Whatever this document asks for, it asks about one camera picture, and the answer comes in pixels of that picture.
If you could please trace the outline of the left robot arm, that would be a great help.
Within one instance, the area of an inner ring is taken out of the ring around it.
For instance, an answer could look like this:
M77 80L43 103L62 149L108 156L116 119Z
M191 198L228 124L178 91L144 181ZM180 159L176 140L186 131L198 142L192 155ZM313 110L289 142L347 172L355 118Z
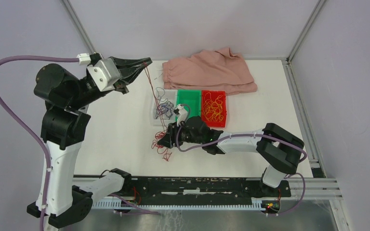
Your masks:
M115 168L88 186L73 184L75 164L91 116L86 108L94 101L117 91L128 93L127 86L152 60L104 58L99 53L79 54L74 62L86 66L86 76L77 78L55 59L37 74L34 94L45 101L41 139L49 154L36 202L27 207L35 217L48 217L49 225L61 229L85 219L92 206L118 192L132 190L130 173Z

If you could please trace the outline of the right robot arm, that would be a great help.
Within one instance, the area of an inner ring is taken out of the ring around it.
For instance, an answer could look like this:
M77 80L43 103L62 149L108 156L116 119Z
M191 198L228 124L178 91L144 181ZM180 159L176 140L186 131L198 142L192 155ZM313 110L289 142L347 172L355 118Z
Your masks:
M200 148L212 155L257 153L269 164L259 183L264 196L276 193L282 180L295 175L307 158L304 142L275 123L255 131L230 133L210 128L201 117L193 116L170 123L157 144L181 152Z

